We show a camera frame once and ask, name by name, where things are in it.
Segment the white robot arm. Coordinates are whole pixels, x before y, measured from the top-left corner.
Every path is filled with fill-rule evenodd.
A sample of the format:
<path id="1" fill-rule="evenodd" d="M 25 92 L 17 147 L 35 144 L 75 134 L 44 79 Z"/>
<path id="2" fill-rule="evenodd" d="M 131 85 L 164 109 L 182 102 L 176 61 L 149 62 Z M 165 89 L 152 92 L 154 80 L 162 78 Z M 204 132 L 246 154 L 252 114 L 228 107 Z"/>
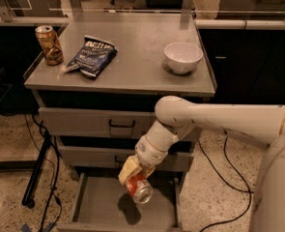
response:
<path id="1" fill-rule="evenodd" d="M 254 190 L 249 232 L 285 232 L 285 105 L 193 103 L 175 96 L 161 98 L 156 120 L 127 158 L 123 185 L 141 173 L 149 177 L 170 147 L 199 128 L 226 134 L 267 151 Z"/>

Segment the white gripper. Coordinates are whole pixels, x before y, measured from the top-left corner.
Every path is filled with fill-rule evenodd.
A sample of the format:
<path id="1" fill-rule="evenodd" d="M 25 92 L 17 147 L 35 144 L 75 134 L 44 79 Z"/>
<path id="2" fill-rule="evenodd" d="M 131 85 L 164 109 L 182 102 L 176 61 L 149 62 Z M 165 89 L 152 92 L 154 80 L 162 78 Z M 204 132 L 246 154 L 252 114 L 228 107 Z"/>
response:
<path id="1" fill-rule="evenodd" d="M 129 156 L 120 171 L 118 178 L 123 186 L 132 176 L 142 170 L 145 178 L 149 178 L 167 156 L 167 149 L 155 146 L 146 135 L 143 135 L 135 145 L 134 156 Z"/>

